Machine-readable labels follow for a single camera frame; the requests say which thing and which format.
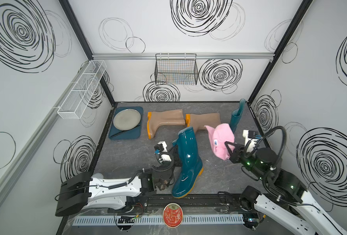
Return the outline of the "green rubber boot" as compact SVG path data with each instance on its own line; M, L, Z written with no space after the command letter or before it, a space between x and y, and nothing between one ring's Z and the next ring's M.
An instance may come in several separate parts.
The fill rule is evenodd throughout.
M177 139L173 141L173 147L178 150L182 167L173 186L172 196L183 198L193 190L196 180L203 172L194 128L189 126L179 131Z
M239 107L236 110L234 110L231 114L229 126L230 126L231 131L233 133L235 133L237 126L241 120L245 105L246 105L246 100L241 99L239 101Z

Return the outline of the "pink microfiber cloth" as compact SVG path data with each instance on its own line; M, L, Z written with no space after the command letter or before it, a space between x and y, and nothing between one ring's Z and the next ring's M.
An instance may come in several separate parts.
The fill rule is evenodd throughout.
M205 125L204 127L208 132L211 149L214 155L224 161L228 160L230 155L225 142L234 143L235 141L234 133L229 124L222 123L215 128L209 125Z

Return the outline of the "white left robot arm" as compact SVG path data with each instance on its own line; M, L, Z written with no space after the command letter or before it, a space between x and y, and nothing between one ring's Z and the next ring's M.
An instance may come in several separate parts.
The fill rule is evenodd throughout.
M160 166L138 170L130 178L105 179L101 174L83 172L61 184L55 197L55 216L74 215L87 208L120 210L134 207L138 197L148 197L165 190L174 178L176 163L164 161Z

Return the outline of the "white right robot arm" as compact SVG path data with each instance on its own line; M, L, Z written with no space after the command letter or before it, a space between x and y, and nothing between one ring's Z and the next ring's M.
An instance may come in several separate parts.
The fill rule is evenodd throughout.
M296 235L347 235L294 174L280 168L286 140L278 153L260 148L261 139L248 139L245 145L224 142L230 160L241 163L261 181L269 196L252 186L240 195L241 208L264 213Z

